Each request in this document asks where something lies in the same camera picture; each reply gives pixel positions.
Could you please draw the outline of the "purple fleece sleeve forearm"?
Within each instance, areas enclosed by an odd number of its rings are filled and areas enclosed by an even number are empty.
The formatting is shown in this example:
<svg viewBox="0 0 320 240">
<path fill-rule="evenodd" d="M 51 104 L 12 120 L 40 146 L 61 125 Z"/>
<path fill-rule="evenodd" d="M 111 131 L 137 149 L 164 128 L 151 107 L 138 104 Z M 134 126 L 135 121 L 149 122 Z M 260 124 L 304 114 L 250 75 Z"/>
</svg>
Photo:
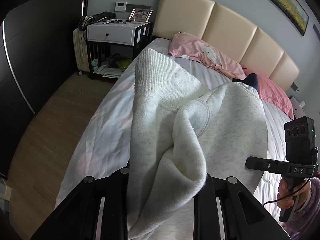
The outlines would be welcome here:
<svg viewBox="0 0 320 240">
<path fill-rule="evenodd" d="M 300 239 L 319 213 L 319 179 L 311 178 L 311 193 L 302 208 L 284 224 L 291 239 Z"/>
</svg>

